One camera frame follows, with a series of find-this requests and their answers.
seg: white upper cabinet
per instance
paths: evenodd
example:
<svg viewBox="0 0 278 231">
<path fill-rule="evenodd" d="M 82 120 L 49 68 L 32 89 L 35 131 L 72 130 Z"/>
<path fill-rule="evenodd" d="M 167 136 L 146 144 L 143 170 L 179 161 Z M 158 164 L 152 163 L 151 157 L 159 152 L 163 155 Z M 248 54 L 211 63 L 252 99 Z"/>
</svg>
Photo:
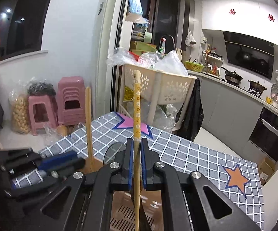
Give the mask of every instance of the white upper cabinet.
<svg viewBox="0 0 278 231">
<path fill-rule="evenodd" d="M 202 2 L 202 29 L 236 32 L 278 45 L 278 8 L 245 0 Z"/>
</svg>

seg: window sill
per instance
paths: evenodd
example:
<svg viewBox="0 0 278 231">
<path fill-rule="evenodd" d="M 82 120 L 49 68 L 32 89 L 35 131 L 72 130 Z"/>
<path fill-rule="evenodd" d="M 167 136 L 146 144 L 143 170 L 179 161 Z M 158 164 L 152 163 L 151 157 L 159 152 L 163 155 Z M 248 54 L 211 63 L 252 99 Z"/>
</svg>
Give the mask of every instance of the window sill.
<svg viewBox="0 0 278 231">
<path fill-rule="evenodd" d="M 45 49 L 45 50 L 33 51 L 33 52 L 25 53 L 25 54 L 22 54 L 22 55 L 13 56 L 13 57 L 10 57 L 10 58 L 7 58 L 5 60 L 0 61 L 0 65 L 4 64 L 4 63 L 7 63 L 9 61 L 16 60 L 16 59 L 20 59 L 20 58 L 24 58 L 24 57 L 32 56 L 32 55 L 39 55 L 39 54 L 43 54 L 43 53 L 48 53 L 48 50 Z"/>
</svg>

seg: oven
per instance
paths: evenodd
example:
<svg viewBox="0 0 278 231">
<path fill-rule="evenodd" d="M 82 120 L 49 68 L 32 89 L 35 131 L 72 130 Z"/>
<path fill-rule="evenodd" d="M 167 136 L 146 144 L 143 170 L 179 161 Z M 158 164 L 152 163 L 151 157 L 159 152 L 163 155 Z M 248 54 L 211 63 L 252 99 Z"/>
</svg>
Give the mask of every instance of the oven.
<svg viewBox="0 0 278 231">
<path fill-rule="evenodd" d="M 263 107 L 257 124 L 249 138 L 275 162 L 278 161 L 278 116 Z"/>
</svg>

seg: stool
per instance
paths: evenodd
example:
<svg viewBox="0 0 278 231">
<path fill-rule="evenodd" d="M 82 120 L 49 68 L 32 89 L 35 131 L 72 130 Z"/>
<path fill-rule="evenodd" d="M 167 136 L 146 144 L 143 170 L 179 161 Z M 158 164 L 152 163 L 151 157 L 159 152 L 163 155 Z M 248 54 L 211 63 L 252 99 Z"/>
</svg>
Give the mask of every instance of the stool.
<svg viewBox="0 0 278 231">
<path fill-rule="evenodd" d="M 48 119 L 42 122 L 36 122 L 35 119 L 40 120 L 41 115 L 38 115 L 36 108 L 33 107 L 34 105 L 37 106 L 39 104 L 43 104 L 45 106 L 45 111 L 41 112 L 43 114 L 47 113 Z M 34 136 L 37 135 L 36 129 L 43 128 L 45 124 L 48 124 L 51 128 L 57 128 L 57 114 L 56 114 L 56 102 L 54 97 L 50 97 L 48 95 L 43 96 L 29 96 L 29 115 L 31 121 L 31 129 L 32 134 Z"/>
<path fill-rule="evenodd" d="M 85 86 L 81 76 L 63 77 L 57 93 L 59 125 L 85 122 Z"/>
</svg>

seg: box label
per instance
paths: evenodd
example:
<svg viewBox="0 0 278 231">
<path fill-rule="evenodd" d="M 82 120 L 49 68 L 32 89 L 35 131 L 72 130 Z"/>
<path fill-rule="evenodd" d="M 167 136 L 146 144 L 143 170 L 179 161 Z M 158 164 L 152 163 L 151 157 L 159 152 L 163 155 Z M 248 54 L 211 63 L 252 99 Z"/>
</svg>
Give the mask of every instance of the box label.
<svg viewBox="0 0 278 231">
<path fill-rule="evenodd" d="M 269 177 L 267 174 L 265 174 L 264 172 L 261 172 L 261 174 L 259 175 L 260 178 L 262 178 L 263 180 L 267 180 L 267 178 Z"/>
</svg>

